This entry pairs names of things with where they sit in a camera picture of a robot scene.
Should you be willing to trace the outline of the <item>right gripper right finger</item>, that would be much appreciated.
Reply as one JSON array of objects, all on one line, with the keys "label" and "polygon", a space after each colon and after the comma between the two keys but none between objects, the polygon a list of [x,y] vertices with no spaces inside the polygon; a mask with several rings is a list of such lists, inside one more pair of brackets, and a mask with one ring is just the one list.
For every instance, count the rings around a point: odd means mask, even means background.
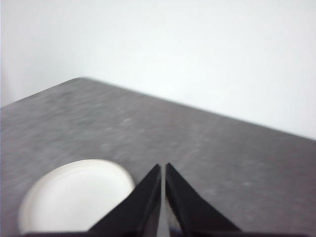
[{"label": "right gripper right finger", "polygon": [[184,233],[240,233],[241,229],[205,201],[185,178],[168,163],[165,166],[165,191]]}]

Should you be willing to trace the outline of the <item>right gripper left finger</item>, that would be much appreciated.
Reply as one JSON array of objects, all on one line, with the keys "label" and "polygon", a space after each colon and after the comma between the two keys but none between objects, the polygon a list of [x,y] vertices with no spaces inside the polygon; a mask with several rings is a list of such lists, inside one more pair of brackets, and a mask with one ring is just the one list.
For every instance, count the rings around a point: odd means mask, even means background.
[{"label": "right gripper left finger", "polygon": [[89,229],[90,234],[156,234],[161,206],[161,166],[156,164],[130,195]]}]

